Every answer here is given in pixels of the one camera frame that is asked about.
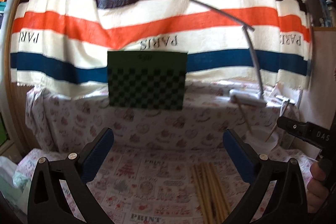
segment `plastic cup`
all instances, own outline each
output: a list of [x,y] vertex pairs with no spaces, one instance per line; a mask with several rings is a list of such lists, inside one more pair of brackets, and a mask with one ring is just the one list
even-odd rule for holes
[[270,133],[269,128],[252,126],[253,135],[250,131],[245,134],[245,143],[251,145],[251,147],[259,154],[268,155],[271,150],[278,144],[279,136],[276,132],[273,132],[271,137],[265,142]]

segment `metal bolt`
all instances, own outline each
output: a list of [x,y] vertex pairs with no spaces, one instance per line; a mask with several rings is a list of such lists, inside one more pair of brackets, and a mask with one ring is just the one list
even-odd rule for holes
[[268,160],[268,156],[267,156],[266,154],[260,154],[260,155],[259,155],[259,158],[260,158],[261,160]]
[[39,164],[42,164],[42,163],[44,163],[45,162],[45,157],[42,157],[42,158],[39,158]]
[[296,165],[296,164],[297,164],[297,160],[294,159],[294,158],[291,158],[289,161],[290,161],[291,164],[293,164],[293,165]]
[[74,160],[75,158],[77,158],[77,154],[76,153],[71,153],[71,154],[69,154],[68,158],[70,160]]

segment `shelf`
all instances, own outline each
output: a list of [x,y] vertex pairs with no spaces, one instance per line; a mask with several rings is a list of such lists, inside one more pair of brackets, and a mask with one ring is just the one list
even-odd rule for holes
[[313,27],[314,32],[336,32],[336,28],[333,27]]

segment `human hand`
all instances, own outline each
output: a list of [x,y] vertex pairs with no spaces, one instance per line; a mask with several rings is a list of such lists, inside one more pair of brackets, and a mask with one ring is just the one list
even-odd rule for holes
[[312,164],[310,172],[313,178],[307,185],[307,204],[308,213],[314,214],[319,210],[328,197],[329,190],[321,183],[321,181],[325,180],[326,174],[319,167],[317,162]]

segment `bottle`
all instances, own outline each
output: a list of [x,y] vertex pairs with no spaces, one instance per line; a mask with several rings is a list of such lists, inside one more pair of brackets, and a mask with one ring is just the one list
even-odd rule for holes
[[333,27],[336,27],[336,9],[334,7],[334,2],[332,0],[327,0],[326,1],[327,6],[328,6],[328,10],[329,10],[329,15],[331,18],[331,23],[333,25]]
[[331,18],[329,15],[329,10],[327,7],[327,3],[325,0],[320,0],[322,13],[323,13],[323,19],[324,19],[324,26],[325,27],[332,27]]

